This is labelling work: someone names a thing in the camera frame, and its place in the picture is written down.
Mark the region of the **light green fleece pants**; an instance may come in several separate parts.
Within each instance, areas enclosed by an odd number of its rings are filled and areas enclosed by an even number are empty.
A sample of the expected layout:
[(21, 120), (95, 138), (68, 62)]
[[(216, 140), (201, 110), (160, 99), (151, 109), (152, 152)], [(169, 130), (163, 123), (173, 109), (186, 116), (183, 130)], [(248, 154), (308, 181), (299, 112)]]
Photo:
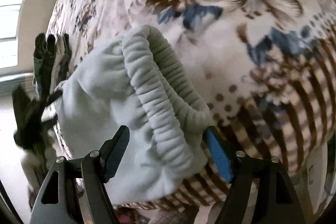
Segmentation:
[(209, 108), (156, 28), (134, 28), (98, 46), (58, 89), (56, 113), (72, 157), (101, 147), (120, 126), (130, 131), (106, 186), (114, 205), (168, 196), (206, 165)]

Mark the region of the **dark hanging clothes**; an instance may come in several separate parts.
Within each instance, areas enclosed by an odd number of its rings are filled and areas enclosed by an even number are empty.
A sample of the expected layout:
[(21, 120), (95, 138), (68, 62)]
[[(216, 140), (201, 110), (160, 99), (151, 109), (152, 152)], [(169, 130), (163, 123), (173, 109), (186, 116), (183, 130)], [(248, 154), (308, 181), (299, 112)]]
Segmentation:
[(13, 108), (17, 130), (15, 144), (25, 151), (32, 152), (39, 159), (46, 160), (48, 131), (56, 124), (57, 116), (42, 121), (46, 107), (60, 96), (61, 92), (50, 92), (52, 69), (56, 60), (56, 38), (53, 35), (38, 34), (35, 38), (33, 85), (38, 99), (31, 99), (22, 86), (12, 92)]

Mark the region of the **floral fleece blanket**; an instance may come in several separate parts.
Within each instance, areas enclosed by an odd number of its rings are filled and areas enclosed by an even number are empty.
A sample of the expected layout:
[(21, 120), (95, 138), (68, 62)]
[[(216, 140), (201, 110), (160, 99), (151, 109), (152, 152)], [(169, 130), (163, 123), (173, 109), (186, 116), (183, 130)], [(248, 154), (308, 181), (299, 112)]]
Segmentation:
[[(335, 0), (57, 0), (48, 32), (67, 34), (64, 80), (103, 43), (159, 30), (210, 111), (209, 126), (248, 156), (277, 156), (288, 175), (335, 130)], [(207, 163), (172, 194), (124, 206), (209, 206), (228, 183)]]

